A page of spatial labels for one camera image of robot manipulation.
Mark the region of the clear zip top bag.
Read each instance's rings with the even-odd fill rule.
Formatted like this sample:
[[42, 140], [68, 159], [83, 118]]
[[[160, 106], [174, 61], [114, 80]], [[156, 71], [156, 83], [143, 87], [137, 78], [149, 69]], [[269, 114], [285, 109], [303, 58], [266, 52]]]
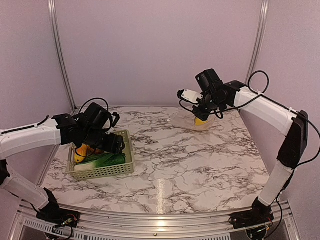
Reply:
[[168, 118], [168, 122], [174, 127], [197, 132], [207, 131], [216, 126], [213, 119], [209, 118], [207, 121], [202, 121], [185, 110], [178, 110], [171, 114]]

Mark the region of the yellow lemon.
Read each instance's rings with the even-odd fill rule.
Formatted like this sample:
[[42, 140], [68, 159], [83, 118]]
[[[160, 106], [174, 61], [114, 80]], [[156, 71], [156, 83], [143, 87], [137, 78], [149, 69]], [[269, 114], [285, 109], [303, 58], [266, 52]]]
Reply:
[[100, 155], [103, 154], [104, 151], [98, 148], [91, 148], [90, 151], [94, 154], [94, 155]]

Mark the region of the green white bok choy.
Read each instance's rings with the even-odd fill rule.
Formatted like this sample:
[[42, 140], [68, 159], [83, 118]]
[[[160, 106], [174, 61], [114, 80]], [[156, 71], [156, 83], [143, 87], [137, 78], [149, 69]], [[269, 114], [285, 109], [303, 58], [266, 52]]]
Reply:
[[87, 157], [81, 163], [76, 163], [74, 166], [74, 171], [89, 171], [98, 168], [116, 166], [126, 163], [126, 155], [122, 154], [112, 154], [104, 153], [100, 155], [92, 155]]

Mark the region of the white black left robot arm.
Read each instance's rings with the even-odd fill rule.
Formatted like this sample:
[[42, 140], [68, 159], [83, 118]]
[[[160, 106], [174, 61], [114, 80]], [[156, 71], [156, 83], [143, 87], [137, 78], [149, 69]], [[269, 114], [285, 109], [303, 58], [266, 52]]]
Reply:
[[58, 223], [73, 217], [60, 208], [53, 193], [30, 182], [8, 166], [7, 158], [29, 150], [73, 143], [80, 148], [88, 145], [112, 154], [125, 148], [123, 137], [110, 132], [119, 121], [118, 113], [91, 103], [85, 112], [47, 117], [40, 123], [4, 130], [0, 133], [0, 187], [10, 194], [29, 202], [37, 217]]

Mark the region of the beige perforated plastic basket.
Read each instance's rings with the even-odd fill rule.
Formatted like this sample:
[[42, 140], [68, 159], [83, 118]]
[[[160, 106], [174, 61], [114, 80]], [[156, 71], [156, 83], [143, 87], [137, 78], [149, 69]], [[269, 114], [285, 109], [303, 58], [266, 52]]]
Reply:
[[124, 140], [125, 148], [122, 151], [122, 154], [126, 155], [126, 158], [125, 158], [126, 162], [124, 164], [101, 167], [93, 170], [74, 171], [74, 167], [76, 165], [74, 161], [74, 154], [75, 154], [76, 147], [72, 144], [69, 148], [67, 172], [74, 179], [78, 181], [133, 173], [135, 171], [135, 157], [134, 157], [130, 132], [126, 129], [126, 130], [116, 131], [115, 133], [117, 135], [122, 136]]

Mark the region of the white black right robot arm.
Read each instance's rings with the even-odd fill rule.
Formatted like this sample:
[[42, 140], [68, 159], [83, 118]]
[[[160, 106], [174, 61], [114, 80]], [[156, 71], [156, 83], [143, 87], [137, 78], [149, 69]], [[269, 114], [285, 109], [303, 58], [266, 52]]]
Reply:
[[271, 205], [289, 185], [296, 168], [302, 165], [300, 160], [312, 124], [308, 114], [288, 108], [240, 81], [223, 83], [214, 69], [204, 70], [195, 79], [201, 93], [192, 96], [195, 104], [192, 112], [198, 119], [206, 121], [210, 114], [222, 116], [227, 111], [242, 110], [265, 121], [285, 137], [271, 175], [251, 209], [233, 213], [229, 219], [234, 229], [273, 220]]

